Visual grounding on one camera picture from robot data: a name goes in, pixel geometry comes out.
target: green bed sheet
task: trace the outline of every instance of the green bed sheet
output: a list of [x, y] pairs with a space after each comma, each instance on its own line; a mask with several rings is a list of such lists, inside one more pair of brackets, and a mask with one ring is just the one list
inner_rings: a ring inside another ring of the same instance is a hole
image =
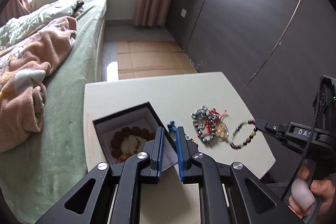
[[73, 48], [45, 80], [42, 133], [32, 133], [25, 143], [0, 153], [0, 187], [10, 209], [24, 223], [35, 223], [87, 173], [84, 88], [95, 79], [98, 34], [105, 12], [106, 0], [85, 0], [84, 12], [77, 17]]

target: floor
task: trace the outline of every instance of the floor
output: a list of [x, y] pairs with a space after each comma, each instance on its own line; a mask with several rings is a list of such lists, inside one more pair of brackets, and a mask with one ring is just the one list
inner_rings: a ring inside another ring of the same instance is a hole
[[[156, 57], [160, 65], [165, 65], [165, 70], [153, 67], [150, 62], [139, 66], [139, 59], [147, 60], [150, 56]], [[106, 22], [102, 50], [102, 81], [184, 73], [197, 71], [165, 28], [135, 27], [131, 22]]]

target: brown fleece blanket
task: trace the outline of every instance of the brown fleece blanket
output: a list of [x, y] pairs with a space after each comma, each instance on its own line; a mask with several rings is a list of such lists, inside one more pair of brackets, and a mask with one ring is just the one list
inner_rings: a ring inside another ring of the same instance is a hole
[[41, 132], [46, 97], [42, 81], [68, 56], [76, 30], [76, 19], [57, 18], [0, 52], [0, 152]]

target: gray tile floor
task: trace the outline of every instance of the gray tile floor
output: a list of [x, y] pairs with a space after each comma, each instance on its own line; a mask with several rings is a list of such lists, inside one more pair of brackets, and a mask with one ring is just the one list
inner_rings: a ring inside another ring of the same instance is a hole
[[117, 41], [174, 41], [163, 27], [135, 27], [131, 23], [106, 22], [101, 62], [101, 80], [107, 81], [107, 66], [117, 61]]

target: blue gripper pad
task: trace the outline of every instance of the blue gripper pad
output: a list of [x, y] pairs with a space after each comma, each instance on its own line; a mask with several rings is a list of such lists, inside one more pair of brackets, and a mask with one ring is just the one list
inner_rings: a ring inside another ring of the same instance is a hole
[[183, 154], [181, 148], [181, 139], [179, 130], [176, 130], [176, 148], [177, 148], [177, 159], [178, 159], [178, 172], [180, 175], [181, 182], [184, 181], [184, 169], [183, 169]]
[[157, 159], [157, 182], [160, 182], [162, 175], [162, 163], [163, 163], [163, 151], [165, 146], [165, 135], [164, 131], [161, 131], [161, 139], [160, 139], [160, 148], [159, 148], [159, 157]]

